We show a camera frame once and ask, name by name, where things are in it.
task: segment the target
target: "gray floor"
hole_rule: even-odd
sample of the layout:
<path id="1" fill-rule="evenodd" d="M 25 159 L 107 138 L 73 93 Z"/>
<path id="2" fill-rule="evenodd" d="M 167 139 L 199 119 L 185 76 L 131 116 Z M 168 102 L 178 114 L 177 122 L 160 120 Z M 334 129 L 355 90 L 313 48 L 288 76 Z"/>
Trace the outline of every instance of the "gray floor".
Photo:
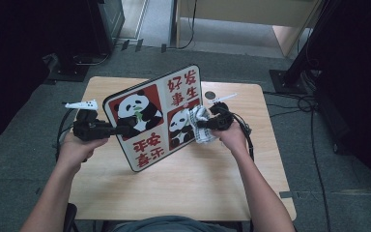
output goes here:
<path id="1" fill-rule="evenodd" d="M 120 38 L 122 40 L 138 39 L 138 34 L 147 9 L 147 3 L 147 0 L 122 0 L 123 11 L 125 13 L 125 23 L 120 32 Z"/>
<path id="2" fill-rule="evenodd" d="M 175 35 L 176 30 L 171 28 L 173 26 L 171 21 L 173 15 L 171 13 L 172 9 L 175 8 L 172 0 L 149 1 L 144 16 L 141 18 L 137 17 L 142 12 L 139 4 L 133 4 L 130 1 L 124 1 L 123 4 L 124 6 L 127 5 L 129 13 L 136 12 L 135 17 L 141 19 L 138 36 L 135 39 L 129 38 L 131 44 L 136 44 L 138 40 L 144 40 L 143 45 L 147 46 L 161 47 L 162 44 L 175 46 L 176 38 L 171 36 L 172 33 Z M 129 13 L 126 14 L 126 17 L 129 19 L 128 23 L 132 23 L 133 19 Z M 271 25 L 198 18 L 194 20 L 193 30 L 191 24 L 192 18 L 180 18 L 181 37 L 179 47 L 187 45 L 192 31 L 194 32 L 193 40 L 185 48 L 186 50 L 285 58 Z M 132 31 L 129 27 L 130 25 L 125 25 L 125 31 Z M 295 59 L 307 40 L 308 32 L 309 29 L 305 29 L 288 58 Z M 121 37 L 120 42 L 126 39 L 125 34 Z"/>
<path id="3" fill-rule="evenodd" d="M 147 32 L 148 29 L 142 27 L 140 34 L 145 36 Z M 257 34 L 271 38 L 266 28 Z M 152 36 L 144 40 L 153 39 L 160 44 L 166 41 L 164 38 Z M 135 52 L 134 47 L 125 51 L 117 47 L 105 62 L 89 69 L 84 82 L 40 86 L 0 136 L 0 231 L 18 230 L 38 200 L 54 166 L 55 151 L 51 146 L 66 112 L 60 102 L 80 101 L 91 76 L 151 78 L 194 63 L 200 67 L 203 80 L 254 83 L 272 92 L 268 70 L 286 70 L 292 59 L 283 58 L 276 51 L 266 51 L 270 47 L 271 44 L 258 48 L 256 54 L 249 55 L 233 54 L 234 49 L 225 48 L 160 53 L 158 47 L 144 47 L 139 52 Z M 269 95 L 265 98 L 271 116 L 291 111 L 271 104 L 297 105 L 296 100 Z M 297 112 L 274 116 L 271 122 L 294 198 L 295 226 L 299 231 L 327 231 L 321 183 L 312 154 L 311 114 Z M 332 151 L 329 131 L 318 112 L 314 115 L 313 129 L 331 231 L 371 231 L 370 170 L 355 157 L 338 156 Z M 79 221 L 78 225 L 81 231 L 92 230 L 91 221 Z"/>

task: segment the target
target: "person's left hand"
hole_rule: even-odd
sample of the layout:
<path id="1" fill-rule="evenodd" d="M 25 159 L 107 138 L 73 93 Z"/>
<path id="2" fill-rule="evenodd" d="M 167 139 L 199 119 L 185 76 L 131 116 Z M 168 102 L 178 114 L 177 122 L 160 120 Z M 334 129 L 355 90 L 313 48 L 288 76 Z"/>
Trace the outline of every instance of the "person's left hand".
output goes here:
<path id="1" fill-rule="evenodd" d="M 57 164 L 75 174 L 80 170 L 81 163 L 90 158 L 94 150 L 107 141 L 108 138 L 84 142 L 70 132 L 65 136 Z"/>

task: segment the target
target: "small white object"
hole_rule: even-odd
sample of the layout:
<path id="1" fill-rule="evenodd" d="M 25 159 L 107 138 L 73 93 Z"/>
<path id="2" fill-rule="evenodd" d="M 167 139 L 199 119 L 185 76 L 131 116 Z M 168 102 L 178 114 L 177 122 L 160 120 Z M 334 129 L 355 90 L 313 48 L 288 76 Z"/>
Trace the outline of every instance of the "small white object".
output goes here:
<path id="1" fill-rule="evenodd" d="M 76 108 L 76 109 L 93 109 L 98 110 L 98 103 L 96 100 L 91 101 L 82 101 L 77 103 L 67 103 L 65 104 L 66 108 Z"/>
<path id="2" fill-rule="evenodd" d="M 194 106 L 187 114 L 197 143 L 210 143 L 216 140 L 216 137 L 212 135 L 210 129 L 197 127 L 198 121 L 209 121 L 210 119 L 209 112 L 204 105 Z"/>
<path id="3" fill-rule="evenodd" d="M 236 95 L 237 94 L 232 94 L 232 95 L 229 95 L 229 96 L 226 96 L 226 97 L 223 97 L 223 98 L 216 98 L 216 99 L 213 99 L 213 100 L 209 100 L 209 103 L 222 102 L 224 100 L 234 98 Z"/>

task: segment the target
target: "wooden table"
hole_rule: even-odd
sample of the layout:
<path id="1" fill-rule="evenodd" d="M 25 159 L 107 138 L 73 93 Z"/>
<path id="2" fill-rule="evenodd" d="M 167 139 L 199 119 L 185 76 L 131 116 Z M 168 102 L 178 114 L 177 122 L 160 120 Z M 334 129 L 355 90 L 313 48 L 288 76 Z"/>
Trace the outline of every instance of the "wooden table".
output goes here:
<path id="1" fill-rule="evenodd" d="M 107 96 L 145 81 L 136 78 L 93 77 L 83 100 Z M 273 134 L 262 89 L 255 84 L 202 82 L 203 94 L 227 100 L 253 129 L 255 162 L 279 195 L 289 191 L 278 146 Z M 98 119 L 106 120 L 103 110 Z M 116 137 L 98 148 L 76 174 L 70 202 L 77 206 L 77 219 L 138 220 L 179 215 L 197 220 L 249 220 L 240 172 L 229 150 L 217 140 L 195 142 L 142 172 L 131 171 Z M 292 198 L 284 198 L 291 219 L 296 218 Z"/>

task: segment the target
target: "wire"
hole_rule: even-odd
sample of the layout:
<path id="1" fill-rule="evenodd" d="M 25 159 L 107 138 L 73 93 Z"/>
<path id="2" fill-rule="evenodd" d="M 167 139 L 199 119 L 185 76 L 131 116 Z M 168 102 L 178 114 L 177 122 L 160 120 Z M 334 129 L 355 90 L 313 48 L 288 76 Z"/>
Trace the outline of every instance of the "wire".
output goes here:
<path id="1" fill-rule="evenodd" d="M 59 158 L 59 154 L 60 154 L 60 137 L 62 135 L 62 131 L 63 130 L 63 125 L 65 124 L 65 121 L 68 119 L 69 115 L 71 114 L 71 112 L 73 111 L 73 109 L 69 109 L 68 112 L 66 112 L 66 114 L 63 116 L 63 119 L 62 119 L 62 122 L 60 123 L 60 126 L 59 126 L 59 130 L 58 130 L 58 135 L 56 137 L 56 155 L 55 155 L 55 158 L 56 158 L 56 161 L 58 160 Z"/>
<path id="2" fill-rule="evenodd" d="M 252 160 L 254 161 L 254 145 L 252 144 L 251 137 L 249 137 L 250 130 L 251 130 L 251 128 L 249 127 L 249 124 L 245 122 L 243 117 L 241 117 L 240 115 L 238 115 L 236 113 L 233 113 L 233 112 L 229 111 L 226 108 L 217 107 L 217 109 L 220 109 L 222 111 L 225 111 L 225 112 L 231 114 L 233 116 L 233 118 L 237 121 L 237 123 L 240 125 L 240 128 L 243 131 L 243 135 L 245 136 L 245 139 L 248 143 L 249 155 L 251 156 Z"/>
<path id="3" fill-rule="evenodd" d="M 309 70 L 304 70 L 300 73 L 300 76 L 302 76 L 302 79 L 305 81 L 305 84 L 308 86 L 308 88 L 312 91 L 316 91 L 316 85 L 315 85 L 315 80 L 312 79 L 310 76 L 313 78 L 317 79 L 319 77 L 319 73 L 317 76 L 314 76 L 313 73 Z"/>
<path id="4" fill-rule="evenodd" d="M 189 27 L 191 29 L 191 38 L 189 39 L 188 44 L 185 45 L 185 46 L 182 46 L 182 47 L 169 46 L 169 47 L 166 47 L 165 48 L 166 50 L 169 50 L 169 49 L 182 50 L 182 49 L 185 49 L 186 47 L 188 47 L 191 44 L 191 42 L 194 39 L 194 21 L 195 21 L 195 13 L 196 13 L 196 11 L 197 11 L 197 0 L 195 0 L 195 2 L 194 2 L 194 11 L 193 11 L 193 14 L 192 14 L 191 25 L 189 25 L 189 19 L 188 19 L 188 25 L 189 25 Z M 123 43 L 118 43 L 118 44 L 115 45 L 115 47 L 119 47 L 120 45 L 124 45 L 124 44 Z M 128 47 L 129 46 L 137 46 L 137 45 L 136 44 L 128 44 Z M 142 45 L 141 47 L 161 49 L 161 47 L 159 47 L 159 46 Z"/>
<path id="5" fill-rule="evenodd" d="M 328 203 L 327 203 L 327 195 L 325 193 L 325 186 L 324 182 L 322 181 L 322 176 L 321 176 L 321 170 L 319 168 L 319 163 L 318 159 L 316 158 L 316 151 L 315 151 L 315 137 L 314 137 L 314 130 L 313 130 L 313 125 L 314 125 L 314 110 L 311 112 L 311 142 L 312 142 L 312 154 L 315 160 L 315 166 L 316 170 L 318 172 L 318 178 L 319 182 L 321 183 L 321 189 L 322 189 L 322 196 L 324 199 L 324 207 L 325 207 L 325 216 L 327 218 L 327 227 L 328 227 L 328 232 L 330 232 L 330 219 L 329 219 L 329 210 L 328 210 Z"/>
<path id="6" fill-rule="evenodd" d="M 324 182 L 322 180 L 321 170 L 320 170 L 320 166 L 319 166 L 319 163 L 318 163 L 318 159 L 316 157 L 316 149 L 315 149 L 314 113 L 315 113 L 315 110 L 317 108 L 317 104 L 311 104 L 311 102 L 309 102 L 309 101 L 315 101 L 315 98 L 313 96 L 284 95 L 284 94 L 277 94 L 277 93 L 271 93 L 271 92 L 264 92 L 264 94 L 274 95 L 274 96 L 283 97 L 283 98 L 289 98 L 289 99 L 297 99 L 298 100 L 297 105 L 300 108 L 299 110 L 297 110 L 297 111 L 291 111 L 291 112 L 286 112 L 286 113 L 281 113 L 281 114 L 276 114 L 276 115 L 282 115 L 282 114 L 287 114 L 287 113 L 294 113 L 294 112 L 298 112 L 298 111 L 310 112 L 311 113 L 311 145 L 312 145 L 312 154 L 313 154 L 313 158 L 315 160 L 315 167 L 316 167 L 316 170 L 317 170 L 317 173 L 318 173 L 318 179 L 319 179 L 319 182 L 321 184 L 322 196 L 323 196 L 323 200 L 324 200 L 325 216 L 327 218 L 327 228 L 328 228 L 328 232 L 330 232 L 330 219 L 329 219 L 327 195 L 326 195 L 326 191 L 325 191 Z M 301 106 L 300 105 L 301 102 L 306 102 L 308 104 L 308 106 L 307 107 Z"/>
<path id="7" fill-rule="evenodd" d="M 279 105 L 279 104 L 271 104 L 271 103 L 268 103 L 267 105 L 268 105 L 268 106 L 281 107 L 281 108 L 297 108 L 296 106 L 283 106 L 283 105 Z"/>
<path id="8" fill-rule="evenodd" d="M 297 41 L 297 54 L 300 54 L 300 39 Z"/>
<path id="9" fill-rule="evenodd" d="M 73 128 L 73 124 L 70 124 L 66 129 L 62 130 L 62 134 L 66 131 L 70 131 Z"/>
<path id="10" fill-rule="evenodd" d="M 105 60 L 107 60 L 107 58 L 109 57 L 109 54 L 107 54 L 101 61 L 97 62 L 97 63 L 90 63 L 90 64 L 81 64 L 81 63 L 75 63 L 77 66 L 96 66 L 96 65 L 99 65 L 101 63 L 103 63 Z"/>
<path id="11" fill-rule="evenodd" d="M 283 113 L 277 113 L 277 114 L 273 114 L 270 116 L 270 118 L 273 118 L 275 116 L 279 116 L 279 115 L 284 115 L 284 114 L 290 114 L 290 113 L 297 113 L 297 112 L 303 112 L 302 110 L 298 109 L 298 110 L 294 110 L 294 111 L 288 111 L 288 112 L 283 112 Z"/>
<path id="12" fill-rule="evenodd" d="M 178 47 L 177 49 L 184 49 L 184 48 L 188 47 L 189 44 L 191 44 L 192 40 L 194 39 L 194 20 L 195 20 L 195 12 L 196 12 L 196 10 L 197 10 L 197 0 L 195 0 L 195 2 L 194 2 L 194 12 L 193 12 L 193 14 L 192 14 L 192 21 L 191 21 L 191 39 L 189 39 L 187 45 L 182 46 L 182 47 Z"/>
<path id="13" fill-rule="evenodd" d="M 321 10 L 321 13 L 318 15 L 318 18 L 316 19 L 316 23 L 315 25 L 318 24 L 319 20 L 321 19 L 322 15 L 324 14 L 325 10 L 327 9 L 328 7 L 328 4 L 329 4 L 330 0 L 327 1 L 327 3 L 324 5 L 324 8 Z M 317 59 L 309 59 L 309 54 L 308 54 L 308 49 L 309 49 L 309 42 L 310 42 L 310 33 L 312 32 L 313 30 L 312 29 L 309 29 L 308 31 L 308 37 L 307 37 L 307 40 L 306 40 L 306 48 L 305 48 L 305 54 L 306 54 L 306 61 L 308 62 L 308 64 L 312 67 L 318 67 L 319 66 L 319 61 Z M 311 63 L 311 61 L 315 61 L 316 62 L 316 65 L 313 65 Z"/>

